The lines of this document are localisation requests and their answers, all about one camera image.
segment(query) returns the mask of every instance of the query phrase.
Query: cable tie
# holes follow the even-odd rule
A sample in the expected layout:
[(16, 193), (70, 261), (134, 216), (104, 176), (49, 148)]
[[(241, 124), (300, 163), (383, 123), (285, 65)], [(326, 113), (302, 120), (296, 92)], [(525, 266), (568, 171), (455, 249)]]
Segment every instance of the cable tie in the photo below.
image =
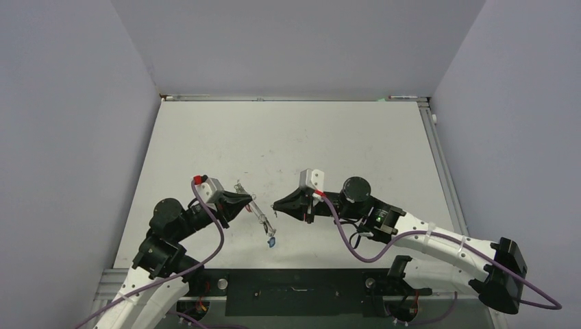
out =
[(460, 255), (462, 255), (462, 248), (464, 247), (464, 243), (466, 243), (466, 236), (462, 235), (462, 241), (460, 242), (460, 247), (458, 248), (458, 252), (456, 252), (456, 263), (460, 260)]
[(119, 295), (121, 295), (121, 298), (123, 298), (126, 302), (129, 302), (135, 306), (137, 306), (137, 302), (132, 300), (131, 298), (129, 298), (128, 296), (124, 295), (122, 292), (118, 292)]
[(426, 249), (428, 248), (428, 242), (430, 242), (430, 237), (432, 236), (432, 232), (436, 229), (437, 225), (434, 222), (429, 222), (428, 224), (428, 231), (425, 233), (423, 237), (423, 247), (421, 248), (421, 252), (425, 254)]

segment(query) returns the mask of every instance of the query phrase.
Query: screw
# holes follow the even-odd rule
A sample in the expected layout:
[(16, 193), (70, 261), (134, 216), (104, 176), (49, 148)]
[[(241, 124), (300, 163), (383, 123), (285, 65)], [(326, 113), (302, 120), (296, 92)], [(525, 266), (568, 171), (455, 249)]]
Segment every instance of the screw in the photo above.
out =
[(218, 280), (218, 289), (224, 290), (226, 287), (228, 287), (228, 281), (226, 279)]
[(365, 286), (367, 288), (373, 287), (374, 284), (375, 284), (375, 279), (373, 279), (373, 278), (368, 278), (367, 280), (365, 280)]

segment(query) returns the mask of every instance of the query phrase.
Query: gray wall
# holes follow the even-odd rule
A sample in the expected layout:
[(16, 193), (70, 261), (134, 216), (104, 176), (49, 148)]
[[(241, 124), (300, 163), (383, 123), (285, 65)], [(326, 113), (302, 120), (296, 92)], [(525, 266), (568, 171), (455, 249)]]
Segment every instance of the gray wall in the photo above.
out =
[(0, 3), (0, 327), (70, 328), (112, 264), (159, 97), (108, 0)]
[(165, 94), (431, 95), (484, 0), (112, 0)]
[(515, 239), (563, 304), (513, 328), (579, 328), (580, 17), (578, 0), (487, 1), (432, 100), (470, 233)]

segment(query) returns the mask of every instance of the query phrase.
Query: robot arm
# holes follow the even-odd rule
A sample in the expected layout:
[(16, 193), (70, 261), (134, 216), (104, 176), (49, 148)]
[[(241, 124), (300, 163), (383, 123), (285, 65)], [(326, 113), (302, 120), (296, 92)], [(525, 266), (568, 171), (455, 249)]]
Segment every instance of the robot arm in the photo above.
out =
[[(322, 192), (323, 180), (324, 173), (320, 170), (307, 169), (301, 172), (299, 188), (289, 196), (276, 201), (273, 209), (306, 223), (312, 223), (314, 216), (331, 217), (334, 215), (333, 212), (340, 218), (360, 220), (357, 228), (360, 236), (389, 245), (393, 244), (393, 239), (397, 246), (423, 252), (447, 263), (434, 267), (433, 262), (428, 266), (406, 266), (405, 262), (400, 266), (408, 270), (405, 275), (402, 270), (399, 279), (405, 276), (404, 281), (408, 286), (416, 289), (454, 287), (455, 291), (478, 295), (484, 304), (495, 310), (508, 314), (518, 313), (523, 283), (467, 249), (469, 247), (476, 249), (525, 278), (527, 267), (514, 241), (501, 238), (499, 243), (494, 243), (438, 228), (434, 223), (422, 221), (401, 208), (374, 198), (371, 196), (369, 183), (360, 177), (347, 179), (339, 193)], [(322, 195), (328, 199), (333, 210), (322, 202)], [(340, 233), (346, 241), (342, 230)], [(442, 236), (460, 241), (460, 245)], [(382, 256), (380, 254), (375, 258), (366, 259), (353, 250), (352, 253), (367, 263), (372, 263)]]
[[(210, 211), (223, 228), (229, 228), (228, 222), (252, 201), (250, 195), (224, 191), (214, 178), (197, 176), (195, 180), (193, 188), (205, 204), (214, 206)], [(181, 240), (212, 223), (210, 215), (195, 201), (183, 209), (176, 199), (164, 199), (153, 209), (150, 230), (115, 297), (124, 300), (107, 310), (96, 328), (154, 328), (170, 307), (189, 291), (188, 283), (195, 280), (203, 266), (182, 276), (181, 280), (170, 280), (161, 285), (156, 283), (199, 264), (187, 256), (186, 249), (180, 245)], [(147, 286), (151, 287), (129, 296), (132, 291)]]

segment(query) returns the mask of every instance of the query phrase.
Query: white table surface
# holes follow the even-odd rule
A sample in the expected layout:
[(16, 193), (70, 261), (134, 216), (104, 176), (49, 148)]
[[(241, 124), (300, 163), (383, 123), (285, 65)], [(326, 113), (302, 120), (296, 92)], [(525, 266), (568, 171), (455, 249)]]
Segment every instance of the white table surface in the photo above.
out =
[[(348, 251), (331, 218), (313, 224), (271, 204), (298, 187), (299, 172), (325, 172), (325, 190), (339, 192), (359, 175), (371, 194), (420, 219), (454, 230), (428, 139), (415, 102), (163, 102), (121, 239), (114, 267), (131, 266), (148, 230), (153, 207), (174, 197), (185, 207), (190, 181), (206, 174), (234, 192), (240, 180), (277, 229), (270, 249), (262, 226), (243, 210), (225, 231), (225, 245), (208, 268), (388, 267), (398, 254), (428, 258), (394, 247), (373, 264)], [(348, 234), (354, 232), (345, 226)], [(214, 226), (182, 241), (203, 260), (219, 242)], [(383, 244), (363, 239), (358, 251), (375, 256)]]

